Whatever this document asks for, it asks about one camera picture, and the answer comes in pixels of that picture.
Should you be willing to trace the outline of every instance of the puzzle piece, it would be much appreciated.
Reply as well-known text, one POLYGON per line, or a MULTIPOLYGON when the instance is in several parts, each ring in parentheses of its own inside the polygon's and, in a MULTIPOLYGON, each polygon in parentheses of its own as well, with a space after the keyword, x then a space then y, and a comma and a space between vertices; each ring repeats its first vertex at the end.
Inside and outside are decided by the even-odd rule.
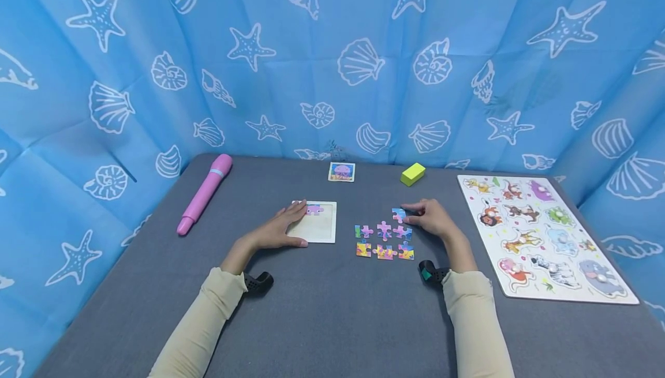
POLYGON ((319 216, 319 213, 323 212, 323 207, 318 204, 307 205, 307 215, 319 216))
POLYGON ((402 251, 402 254, 398 255, 400 259, 413 260, 415 258, 414 248, 407 241, 399 245, 399 250, 402 251))
POLYGON ((393 208, 393 219, 397 220, 398 224, 403 223, 403 219, 406 218, 406 212, 402 208, 393 208))
POLYGON ((371 234, 373 234, 373 229, 370 229, 369 226, 364 225, 363 229, 360 230, 360 232, 363 233, 363 238, 369 238, 371 234))
POLYGON ((404 227, 402 225, 399 225, 397 229, 393 230, 393 233, 397 234, 397 238, 404 238, 407 241, 411 241, 411 233, 413 230, 411 228, 407 228, 404 230, 404 227))
POLYGON ((397 255, 397 251, 393 251, 393 246, 389 245, 386 249, 383 249, 383 246, 377 245, 376 250, 372 250, 376 254, 377 259, 379 260, 392 260, 393 256, 397 255))
POLYGON ((376 225, 376 228, 380 230, 380 233, 378 233, 379 238, 383 238, 384 241, 388 241, 388 238, 392 238, 393 235, 390 234, 390 230, 393 229, 392 226, 386 225, 386 221, 381 221, 381 224, 376 225))
POLYGON ((372 244, 366 244, 364 242, 356 242, 356 256, 358 257, 372 257, 372 244))

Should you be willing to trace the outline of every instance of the person's left hand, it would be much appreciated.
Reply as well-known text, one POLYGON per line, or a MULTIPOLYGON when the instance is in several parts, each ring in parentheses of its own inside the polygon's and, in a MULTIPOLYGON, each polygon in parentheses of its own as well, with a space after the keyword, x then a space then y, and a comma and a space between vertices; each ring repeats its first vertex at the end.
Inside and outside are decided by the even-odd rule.
POLYGON ((299 221, 307 212, 307 201, 294 202, 288 208, 281 208, 265 224, 254 229, 242 237, 248 241, 254 249, 280 248, 284 246, 306 247, 309 244, 302 238, 288 237, 286 234, 289 225, 299 221))

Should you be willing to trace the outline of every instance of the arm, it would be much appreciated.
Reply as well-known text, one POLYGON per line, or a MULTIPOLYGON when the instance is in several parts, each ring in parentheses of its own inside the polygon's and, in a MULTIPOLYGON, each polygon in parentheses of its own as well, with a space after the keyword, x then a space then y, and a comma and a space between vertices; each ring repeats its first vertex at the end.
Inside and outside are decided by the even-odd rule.
POLYGON ((489 280, 478 271, 469 240, 434 199, 403 208, 416 213, 407 224, 438 235, 450 259, 443 298, 455 328, 459 378, 513 378, 513 366, 500 330, 489 280))
POLYGON ((302 238, 287 237, 289 224, 306 213, 306 202, 282 209, 266 224, 238 239, 166 341, 150 371, 154 378, 201 378, 206 373, 224 323, 246 290, 242 272, 259 248, 306 247, 302 238))

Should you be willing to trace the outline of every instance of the hand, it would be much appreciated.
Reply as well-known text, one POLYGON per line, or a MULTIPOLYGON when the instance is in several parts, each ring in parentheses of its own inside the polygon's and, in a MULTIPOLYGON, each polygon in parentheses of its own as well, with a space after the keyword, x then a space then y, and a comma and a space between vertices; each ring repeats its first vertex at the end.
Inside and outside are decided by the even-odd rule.
POLYGON ((425 231, 437 235, 437 237, 449 237, 459 230, 448 212, 436 199, 421 199, 418 203, 403 204, 402 208, 416 214, 407 216, 404 222, 421 226, 425 231))
POLYGON ((288 237, 286 232, 289 225, 299 221, 307 212, 307 201, 294 202, 288 208, 281 208, 265 224, 245 234, 240 241, 249 242, 258 250, 261 248, 280 248, 284 246, 306 247, 309 244, 302 238, 288 237))

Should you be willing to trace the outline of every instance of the beige sleeve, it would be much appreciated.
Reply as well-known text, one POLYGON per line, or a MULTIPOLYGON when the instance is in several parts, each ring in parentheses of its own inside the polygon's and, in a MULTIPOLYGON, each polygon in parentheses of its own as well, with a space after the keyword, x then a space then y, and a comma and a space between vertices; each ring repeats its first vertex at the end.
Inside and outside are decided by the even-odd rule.
POLYGON ((450 271, 441 283, 455 328, 458 378, 514 378, 487 277, 450 271))
POLYGON ((211 269, 199 295, 159 353, 149 377, 202 378, 222 327, 245 291, 243 274, 234 276, 219 267, 211 269))

